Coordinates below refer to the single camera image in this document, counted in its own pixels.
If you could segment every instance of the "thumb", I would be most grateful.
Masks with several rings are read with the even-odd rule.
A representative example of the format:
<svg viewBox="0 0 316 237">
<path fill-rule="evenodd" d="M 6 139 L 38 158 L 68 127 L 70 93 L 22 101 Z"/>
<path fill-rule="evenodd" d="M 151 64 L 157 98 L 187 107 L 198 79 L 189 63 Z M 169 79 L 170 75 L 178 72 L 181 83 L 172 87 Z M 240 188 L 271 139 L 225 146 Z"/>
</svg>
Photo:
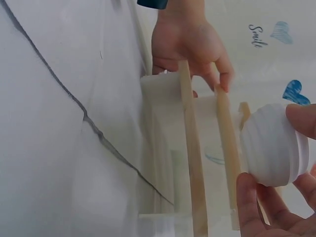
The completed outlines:
<svg viewBox="0 0 316 237">
<path fill-rule="evenodd" d="M 289 104 L 285 113 L 296 131 L 316 139 L 316 104 L 308 106 Z"/>
</svg>

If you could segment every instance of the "blue cuff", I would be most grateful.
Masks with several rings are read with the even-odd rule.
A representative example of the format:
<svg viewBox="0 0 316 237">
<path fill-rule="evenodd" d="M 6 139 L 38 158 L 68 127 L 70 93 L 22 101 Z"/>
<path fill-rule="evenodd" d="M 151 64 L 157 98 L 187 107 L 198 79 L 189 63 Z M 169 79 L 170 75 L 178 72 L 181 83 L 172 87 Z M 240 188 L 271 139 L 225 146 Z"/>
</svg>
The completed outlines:
<svg viewBox="0 0 316 237">
<path fill-rule="evenodd" d="M 137 0 L 137 4 L 154 9 L 166 9 L 168 0 Z"/>
</svg>

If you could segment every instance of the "finger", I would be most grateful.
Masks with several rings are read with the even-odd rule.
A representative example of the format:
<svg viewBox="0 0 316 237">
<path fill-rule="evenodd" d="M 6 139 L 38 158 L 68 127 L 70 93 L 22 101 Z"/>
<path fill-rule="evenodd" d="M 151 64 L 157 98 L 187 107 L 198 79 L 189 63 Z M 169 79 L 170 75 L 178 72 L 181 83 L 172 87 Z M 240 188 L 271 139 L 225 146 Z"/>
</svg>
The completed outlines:
<svg viewBox="0 0 316 237">
<path fill-rule="evenodd" d="M 214 91 L 214 85 L 218 84 L 218 75 L 212 69 L 211 65 L 209 65 L 210 70 L 207 74 L 201 75 L 205 82 L 208 84 L 209 88 Z"/>
<path fill-rule="evenodd" d="M 316 139 L 316 104 L 300 106 L 289 104 L 286 116 L 295 130 Z"/>
<path fill-rule="evenodd" d="M 254 237 L 266 230 L 257 207 L 256 181 L 250 174 L 237 179 L 237 207 L 241 236 Z"/>
<path fill-rule="evenodd" d="M 307 204 L 316 210 L 316 179 L 309 173 L 300 175 L 293 182 L 296 188 L 301 192 Z"/>
<path fill-rule="evenodd" d="M 198 94 L 196 91 L 193 91 L 193 98 L 198 98 Z"/>
<path fill-rule="evenodd" d="M 314 164 L 311 168 L 310 171 L 311 176 L 313 176 L 314 178 L 316 178 L 316 164 Z"/>
<path fill-rule="evenodd" d="M 289 230 L 303 218 L 291 213 L 273 187 L 257 185 L 258 198 L 266 211 L 270 224 L 275 228 Z"/>
<path fill-rule="evenodd" d="M 224 91 L 228 92 L 230 84 L 235 76 L 234 68 L 225 52 L 216 62 L 216 68 L 219 72 L 219 81 Z"/>
</svg>

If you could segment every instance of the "wooden stick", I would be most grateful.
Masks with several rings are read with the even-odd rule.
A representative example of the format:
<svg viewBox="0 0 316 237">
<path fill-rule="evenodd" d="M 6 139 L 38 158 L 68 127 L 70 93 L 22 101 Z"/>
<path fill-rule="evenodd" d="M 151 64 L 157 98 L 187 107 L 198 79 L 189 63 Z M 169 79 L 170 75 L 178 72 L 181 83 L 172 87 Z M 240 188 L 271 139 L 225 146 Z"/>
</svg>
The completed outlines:
<svg viewBox="0 0 316 237">
<path fill-rule="evenodd" d="M 229 99 L 225 91 L 217 85 L 217 121 L 221 135 L 222 149 L 224 153 L 228 194 L 231 208 L 231 220 L 233 230 L 239 230 L 239 220 L 236 199 L 236 179 L 240 174 L 240 163 L 238 157 L 235 130 L 230 113 Z"/>
<path fill-rule="evenodd" d="M 207 237 L 207 212 L 201 150 L 196 124 L 188 61 L 179 62 L 181 98 L 186 131 L 194 237 Z"/>
<path fill-rule="evenodd" d="M 241 102 L 240 103 L 240 105 L 239 105 L 239 112 L 242 113 L 242 119 L 241 119 L 241 123 L 240 123 L 240 131 L 242 131 L 245 122 L 251 116 L 250 108 L 249 108 L 249 105 L 248 105 L 247 102 Z M 276 191 L 280 195 L 280 197 L 282 197 L 281 187 L 277 187 Z M 259 202 L 260 209 L 262 211 L 263 218 L 264 218 L 265 222 L 268 224 L 269 220 L 268 220 L 267 214 L 266 214 L 264 208 L 262 207 L 261 202 L 259 200 L 258 200 L 258 202 Z"/>
</svg>

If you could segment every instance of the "white paper cup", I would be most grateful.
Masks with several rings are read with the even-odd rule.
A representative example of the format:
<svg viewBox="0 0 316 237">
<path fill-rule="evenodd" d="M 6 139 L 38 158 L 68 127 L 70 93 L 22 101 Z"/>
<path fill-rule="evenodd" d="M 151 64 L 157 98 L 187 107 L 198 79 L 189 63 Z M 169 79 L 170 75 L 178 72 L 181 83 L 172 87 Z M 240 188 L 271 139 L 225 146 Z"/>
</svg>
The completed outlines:
<svg viewBox="0 0 316 237">
<path fill-rule="evenodd" d="M 285 186 L 308 168 L 308 138 L 294 130 L 281 104 L 268 104 L 253 113 L 240 142 L 248 172 L 265 186 Z"/>
</svg>

